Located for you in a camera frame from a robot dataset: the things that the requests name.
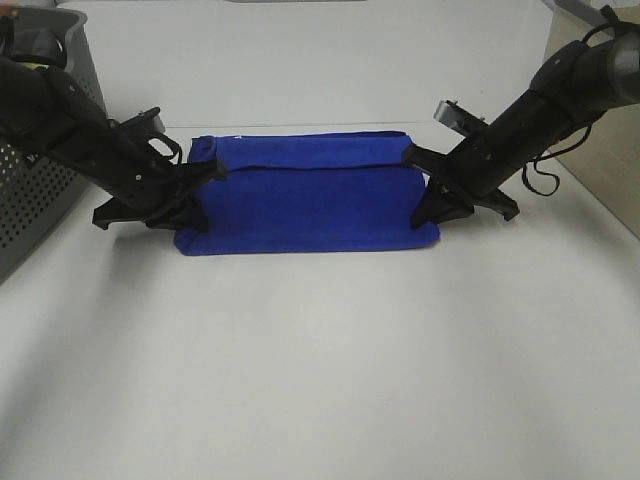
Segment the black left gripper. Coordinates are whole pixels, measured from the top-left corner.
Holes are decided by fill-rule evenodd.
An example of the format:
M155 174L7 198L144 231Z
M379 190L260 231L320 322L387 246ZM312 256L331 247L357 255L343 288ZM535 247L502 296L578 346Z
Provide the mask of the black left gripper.
M182 148L165 133L136 135L131 125L92 127L91 179L111 195L94 211L103 229L139 221L150 229L209 231L209 220L194 192L210 181L225 181L217 158L184 162Z

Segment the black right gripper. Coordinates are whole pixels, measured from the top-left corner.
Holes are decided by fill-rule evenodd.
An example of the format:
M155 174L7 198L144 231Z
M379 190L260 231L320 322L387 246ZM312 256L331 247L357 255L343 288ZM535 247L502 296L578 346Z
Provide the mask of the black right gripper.
M412 229L468 218L477 206L506 221L519 214L516 201L500 190L519 170L519 134L513 126L492 124L447 154L411 143L402 152L402 163L430 178L410 216Z

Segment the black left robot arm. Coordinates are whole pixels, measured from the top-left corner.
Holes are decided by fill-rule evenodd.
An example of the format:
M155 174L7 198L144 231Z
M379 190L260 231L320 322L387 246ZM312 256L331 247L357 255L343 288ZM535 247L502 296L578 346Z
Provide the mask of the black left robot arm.
M205 232L196 191L226 178L217 159L187 163L154 107L118 122L64 70L1 61L1 132L27 154L54 160L110 194L95 209L101 229L142 222L150 229Z

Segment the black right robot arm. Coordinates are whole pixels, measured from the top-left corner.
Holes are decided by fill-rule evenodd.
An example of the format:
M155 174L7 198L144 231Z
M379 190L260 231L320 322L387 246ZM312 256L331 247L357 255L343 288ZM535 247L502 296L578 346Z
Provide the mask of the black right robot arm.
M547 150L593 124L611 109L639 102L639 26L605 6L603 24L548 58L528 89L492 123L456 102L441 102L436 121L462 135L443 154L410 144L403 163L428 175L425 192L410 216L426 223L467 218L483 207L509 221L519 213L500 189L529 164L546 160Z

